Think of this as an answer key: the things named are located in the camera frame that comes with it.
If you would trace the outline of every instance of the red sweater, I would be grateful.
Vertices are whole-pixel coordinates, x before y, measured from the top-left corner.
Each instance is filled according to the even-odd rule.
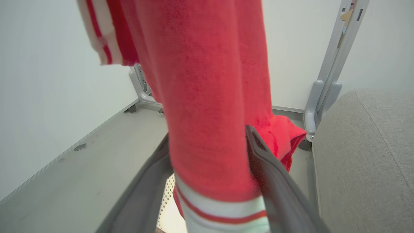
[[[289,171],[305,132],[272,113],[260,1],[78,2],[102,64],[141,63],[164,108],[174,170],[194,192],[226,202],[260,196],[246,124]]]

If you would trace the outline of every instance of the perforated mesh panel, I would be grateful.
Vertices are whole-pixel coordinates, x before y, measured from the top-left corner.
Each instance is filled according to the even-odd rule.
[[[163,212],[165,210],[165,207],[167,206],[167,204],[170,201],[174,201],[174,198],[173,198],[173,190],[174,190],[175,183],[176,183],[176,177],[174,176],[174,174],[172,174],[167,179],[167,182],[165,183],[164,194],[162,196],[162,203],[161,203],[161,206],[160,206],[160,209],[159,209],[158,221],[157,221],[157,228],[159,230],[162,230],[160,233],[163,232],[163,229],[162,229],[162,226],[161,226],[161,217],[162,217],[162,214],[163,214]]]

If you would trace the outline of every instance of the white stripe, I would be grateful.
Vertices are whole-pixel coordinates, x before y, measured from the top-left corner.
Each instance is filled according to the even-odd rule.
[[[262,196],[243,202],[217,201],[192,190],[180,179],[177,173],[175,176],[176,183],[185,198],[206,214],[226,218],[243,218],[265,210]]]
[[[107,64],[106,54],[103,48],[102,43],[98,40],[98,37],[95,34],[94,26],[92,24],[91,15],[89,14],[88,5],[86,0],[78,0],[79,10],[86,28],[86,33],[88,34],[89,40],[91,42],[92,48],[98,53],[101,64]]]
[[[109,51],[112,56],[112,63],[122,64],[122,53],[116,39],[115,28],[112,22],[111,12],[108,3],[105,0],[92,0],[95,9],[96,20],[101,30],[102,36],[106,39]]]
[[[180,199],[181,208],[184,213],[187,232],[189,233],[265,233],[269,232],[270,230],[269,221],[267,220],[267,217],[258,218],[248,223],[241,224],[226,224],[207,220],[193,212],[185,204],[185,202],[179,194],[178,197]]]

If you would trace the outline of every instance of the gray metal frame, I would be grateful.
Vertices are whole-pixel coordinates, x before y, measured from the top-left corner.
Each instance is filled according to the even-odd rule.
[[[130,79],[132,81],[132,85],[134,85],[135,91],[137,92],[139,101],[149,104],[160,104],[155,101],[152,96],[150,96],[151,89],[145,80],[144,72],[142,71],[140,64],[131,66]]]
[[[317,126],[315,121],[322,120],[326,111],[336,101],[342,88],[341,83],[337,80],[344,67],[349,51],[351,50],[359,26],[365,15],[369,0],[356,1],[354,11],[349,19],[341,45],[338,47],[345,26],[345,21],[341,20],[340,17],[342,14],[346,13],[346,9],[351,7],[351,3],[352,0],[341,1],[337,20],[319,72],[318,80],[313,84],[308,102],[305,106],[304,122],[305,130],[307,132],[306,139],[309,142],[312,142],[316,132]]]

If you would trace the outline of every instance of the red stripe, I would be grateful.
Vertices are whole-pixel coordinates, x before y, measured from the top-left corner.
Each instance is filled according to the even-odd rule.
[[[106,2],[111,12],[118,47],[122,54],[122,65],[133,66],[139,62],[139,59],[125,14],[122,11],[121,2],[120,0],[107,0]]]
[[[201,211],[200,209],[198,209],[197,207],[195,207],[194,205],[192,205],[185,197],[184,195],[181,193],[180,189],[177,187],[177,191],[179,193],[179,195],[181,196],[181,198],[183,199],[183,201],[185,202],[185,204],[192,210],[194,211],[196,214],[198,214],[200,217],[203,217],[207,220],[210,221],[214,221],[214,222],[219,222],[219,223],[229,223],[229,224],[242,224],[242,223],[247,223],[262,217],[266,217],[266,211],[260,211],[257,212],[255,214],[252,214],[250,216],[247,217],[243,217],[243,218],[226,218],[226,217],[218,217],[218,216],[214,216],[214,215],[210,215],[210,214],[206,214],[203,211]]]
[[[101,30],[99,29],[98,20],[96,19],[95,9],[94,9],[94,5],[92,4],[92,0],[86,0],[86,4],[88,6],[89,15],[91,16],[91,21],[92,21],[92,25],[94,26],[95,34],[98,40],[101,40],[102,33],[101,33]],[[106,59],[108,61],[107,64],[112,64],[111,51],[109,51],[109,47],[107,44],[105,44],[105,46],[103,47],[103,50],[106,54]]]

